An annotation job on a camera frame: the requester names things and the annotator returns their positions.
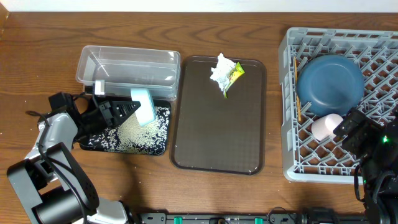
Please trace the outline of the pink cup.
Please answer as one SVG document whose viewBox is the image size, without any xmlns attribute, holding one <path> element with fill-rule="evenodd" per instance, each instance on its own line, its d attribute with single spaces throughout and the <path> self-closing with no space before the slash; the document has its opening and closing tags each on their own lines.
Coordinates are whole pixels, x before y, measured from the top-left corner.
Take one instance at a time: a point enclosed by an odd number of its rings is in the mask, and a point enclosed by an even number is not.
<svg viewBox="0 0 398 224">
<path fill-rule="evenodd" d="M 333 139 L 336 137 L 333 131 L 342 121 L 343 118 L 338 114 L 329 114 L 319 118 L 312 123 L 312 134 L 319 141 L 326 137 Z"/>
</svg>

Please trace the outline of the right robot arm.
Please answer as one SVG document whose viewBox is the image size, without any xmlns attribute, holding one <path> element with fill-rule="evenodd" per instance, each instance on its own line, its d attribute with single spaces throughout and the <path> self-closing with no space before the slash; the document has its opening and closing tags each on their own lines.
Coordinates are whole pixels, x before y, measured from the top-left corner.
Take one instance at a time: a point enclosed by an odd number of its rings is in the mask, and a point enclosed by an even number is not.
<svg viewBox="0 0 398 224">
<path fill-rule="evenodd" d="M 354 192 L 370 223 L 397 223 L 397 118 L 384 126 L 352 108 L 333 130 L 359 160 Z"/>
</svg>

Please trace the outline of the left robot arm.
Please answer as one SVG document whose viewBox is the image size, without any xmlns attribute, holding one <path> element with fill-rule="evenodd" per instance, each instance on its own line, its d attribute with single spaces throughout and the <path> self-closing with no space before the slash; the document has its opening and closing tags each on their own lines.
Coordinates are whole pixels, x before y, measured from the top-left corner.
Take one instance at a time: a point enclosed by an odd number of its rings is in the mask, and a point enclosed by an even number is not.
<svg viewBox="0 0 398 224">
<path fill-rule="evenodd" d="M 121 201 L 98 196 L 71 150 L 74 143 L 123 124 L 141 103 L 92 96 L 80 113 L 75 101 L 85 97 L 56 93 L 49 97 L 51 112 L 27 112 L 38 117 L 39 135 L 30 153 L 8 168 L 7 178 L 31 223 L 140 222 Z"/>
</svg>

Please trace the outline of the blue plate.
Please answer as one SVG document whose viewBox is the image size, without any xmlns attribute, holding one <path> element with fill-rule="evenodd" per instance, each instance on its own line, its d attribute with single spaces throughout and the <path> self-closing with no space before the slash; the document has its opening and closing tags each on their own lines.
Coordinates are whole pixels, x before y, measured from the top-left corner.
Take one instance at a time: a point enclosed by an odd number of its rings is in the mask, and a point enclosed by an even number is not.
<svg viewBox="0 0 398 224">
<path fill-rule="evenodd" d="M 352 60 L 341 55 L 313 59 L 299 72 L 297 93 L 309 112 L 322 117 L 345 115 L 364 96 L 364 77 Z"/>
</svg>

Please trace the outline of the yellow green snack wrapper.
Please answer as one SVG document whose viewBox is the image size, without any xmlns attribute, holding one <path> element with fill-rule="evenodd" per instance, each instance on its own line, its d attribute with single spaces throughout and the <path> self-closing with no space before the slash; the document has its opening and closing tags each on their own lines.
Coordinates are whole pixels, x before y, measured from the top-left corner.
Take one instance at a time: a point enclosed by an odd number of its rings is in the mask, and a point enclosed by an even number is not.
<svg viewBox="0 0 398 224">
<path fill-rule="evenodd" d="M 232 84 L 243 74 L 245 71 L 243 70 L 241 64 L 239 62 L 236 63 L 235 67 L 230 71 L 230 73 L 227 76 L 228 83 L 223 89 L 223 96 L 227 98 L 227 92 L 229 88 L 232 86 Z"/>
</svg>

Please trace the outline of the light blue rice bowl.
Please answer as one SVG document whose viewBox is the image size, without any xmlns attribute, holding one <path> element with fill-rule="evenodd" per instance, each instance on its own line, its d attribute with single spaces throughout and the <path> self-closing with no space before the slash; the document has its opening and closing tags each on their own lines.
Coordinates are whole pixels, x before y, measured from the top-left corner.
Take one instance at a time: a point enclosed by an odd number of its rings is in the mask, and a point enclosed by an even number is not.
<svg viewBox="0 0 398 224">
<path fill-rule="evenodd" d="M 141 126 L 145 126 L 155 120 L 155 106 L 148 89 L 132 88 L 131 100 L 138 101 L 141 104 L 135 112 L 137 121 Z"/>
</svg>

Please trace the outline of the white tissue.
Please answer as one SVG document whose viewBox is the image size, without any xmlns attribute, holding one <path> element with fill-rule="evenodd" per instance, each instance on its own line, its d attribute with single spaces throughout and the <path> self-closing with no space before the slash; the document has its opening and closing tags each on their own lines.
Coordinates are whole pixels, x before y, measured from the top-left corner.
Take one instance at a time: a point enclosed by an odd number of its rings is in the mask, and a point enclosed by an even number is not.
<svg viewBox="0 0 398 224">
<path fill-rule="evenodd" d="M 223 53 L 220 53 L 217 59 L 216 67 L 211 68 L 210 79 L 216 81 L 220 90 L 223 91 L 229 83 L 229 74 L 235 68 L 236 63 L 226 58 Z"/>
</svg>

